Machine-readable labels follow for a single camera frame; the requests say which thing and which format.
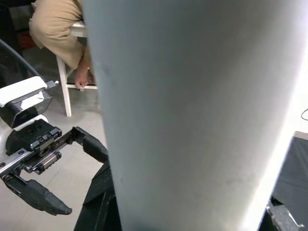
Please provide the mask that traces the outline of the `white plastic table leg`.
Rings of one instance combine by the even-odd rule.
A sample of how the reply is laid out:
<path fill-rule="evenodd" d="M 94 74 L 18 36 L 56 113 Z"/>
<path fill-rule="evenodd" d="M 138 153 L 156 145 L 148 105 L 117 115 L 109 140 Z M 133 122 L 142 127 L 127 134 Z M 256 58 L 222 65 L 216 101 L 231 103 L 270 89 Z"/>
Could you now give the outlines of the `white plastic table leg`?
<path fill-rule="evenodd" d="M 308 0 L 84 0 L 123 231 L 257 231 L 295 131 Z"/>

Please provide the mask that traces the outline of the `white wooden stool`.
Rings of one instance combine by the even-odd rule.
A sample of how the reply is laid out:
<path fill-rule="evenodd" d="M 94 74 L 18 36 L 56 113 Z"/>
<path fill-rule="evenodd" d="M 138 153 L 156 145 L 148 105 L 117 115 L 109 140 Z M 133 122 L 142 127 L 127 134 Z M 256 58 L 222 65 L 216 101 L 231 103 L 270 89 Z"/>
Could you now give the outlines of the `white wooden stool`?
<path fill-rule="evenodd" d="M 75 38 L 87 38 L 88 37 L 88 31 L 84 24 L 84 22 L 76 22 L 72 25 L 71 34 Z M 67 117 L 72 116 L 72 110 L 71 110 L 71 102 L 70 102 L 70 95 L 69 95 L 69 89 L 76 89 L 74 83 L 69 83 L 68 78 L 72 75 L 74 72 L 73 69 L 68 69 L 66 67 L 66 63 L 58 56 L 56 56 L 59 76 L 60 76 L 60 83 L 62 87 L 62 93 L 63 93 L 63 99 L 64 99 L 64 106 L 65 106 L 65 113 Z"/>

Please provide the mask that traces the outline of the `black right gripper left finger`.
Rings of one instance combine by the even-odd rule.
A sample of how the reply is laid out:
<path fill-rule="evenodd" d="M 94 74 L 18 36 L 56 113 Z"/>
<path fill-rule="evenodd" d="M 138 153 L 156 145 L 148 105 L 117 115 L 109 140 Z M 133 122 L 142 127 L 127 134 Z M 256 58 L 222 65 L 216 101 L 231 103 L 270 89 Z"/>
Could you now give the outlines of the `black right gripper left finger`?
<path fill-rule="evenodd" d="M 122 231 L 108 161 L 92 178 L 73 231 Z"/>

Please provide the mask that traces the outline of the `black tablecloth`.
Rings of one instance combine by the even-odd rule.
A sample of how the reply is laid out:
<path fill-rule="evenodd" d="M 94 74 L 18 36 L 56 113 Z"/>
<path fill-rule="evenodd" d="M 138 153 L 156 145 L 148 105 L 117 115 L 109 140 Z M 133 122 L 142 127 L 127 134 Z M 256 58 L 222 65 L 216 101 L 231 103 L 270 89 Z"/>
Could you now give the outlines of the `black tablecloth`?
<path fill-rule="evenodd" d="M 296 220 L 308 220 L 308 140 L 293 137 L 273 197 L 285 204 Z"/>

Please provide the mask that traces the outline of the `bare person foot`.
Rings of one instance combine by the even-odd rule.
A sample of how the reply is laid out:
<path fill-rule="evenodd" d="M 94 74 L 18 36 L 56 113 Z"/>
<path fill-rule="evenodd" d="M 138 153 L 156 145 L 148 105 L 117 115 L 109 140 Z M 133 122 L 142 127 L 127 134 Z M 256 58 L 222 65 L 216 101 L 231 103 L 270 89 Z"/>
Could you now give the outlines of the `bare person foot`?
<path fill-rule="evenodd" d="M 95 84 L 90 49 L 86 46 L 76 69 L 75 87 L 77 89 L 84 88 L 89 84 L 89 79 L 90 84 Z"/>

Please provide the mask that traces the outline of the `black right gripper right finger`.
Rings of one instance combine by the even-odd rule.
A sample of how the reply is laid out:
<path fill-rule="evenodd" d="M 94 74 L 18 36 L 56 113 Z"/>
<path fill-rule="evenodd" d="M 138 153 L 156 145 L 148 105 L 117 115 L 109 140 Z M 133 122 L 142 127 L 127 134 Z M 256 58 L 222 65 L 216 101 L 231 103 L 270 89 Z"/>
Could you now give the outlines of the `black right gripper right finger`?
<path fill-rule="evenodd" d="M 271 197 L 258 231 L 302 231 L 305 226 L 298 224 L 287 207 Z"/>

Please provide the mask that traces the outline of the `person leg tan trousers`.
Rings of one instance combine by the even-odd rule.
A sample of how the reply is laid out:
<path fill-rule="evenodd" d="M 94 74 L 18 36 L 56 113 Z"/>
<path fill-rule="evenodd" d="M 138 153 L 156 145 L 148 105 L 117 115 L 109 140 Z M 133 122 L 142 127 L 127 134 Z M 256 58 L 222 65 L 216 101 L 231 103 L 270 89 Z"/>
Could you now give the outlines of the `person leg tan trousers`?
<path fill-rule="evenodd" d="M 72 69 L 81 60 L 90 61 L 88 46 L 71 33 L 72 25 L 83 19 L 82 0 L 36 0 L 32 7 L 29 31 L 38 47 L 47 48 Z"/>

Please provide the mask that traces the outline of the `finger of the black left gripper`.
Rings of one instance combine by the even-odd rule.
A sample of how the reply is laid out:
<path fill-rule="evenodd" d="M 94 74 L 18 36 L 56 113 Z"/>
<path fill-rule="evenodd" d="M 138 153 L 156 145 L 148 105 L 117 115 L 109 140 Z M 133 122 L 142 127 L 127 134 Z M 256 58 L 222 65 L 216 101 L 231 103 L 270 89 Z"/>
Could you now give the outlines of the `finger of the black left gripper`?
<path fill-rule="evenodd" d="M 71 145 L 76 142 L 82 146 L 83 151 L 93 157 L 100 163 L 108 161 L 107 148 L 94 136 L 86 132 L 80 127 L 73 127 L 66 134 L 57 139 L 60 143 L 59 147 L 63 145 Z"/>
<path fill-rule="evenodd" d="M 71 208 L 36 180 L 24 180 L 18 175 L 8 174 L 2 181 L 8 189 L 36 210 L 53 216 L 72 213 Z"/>

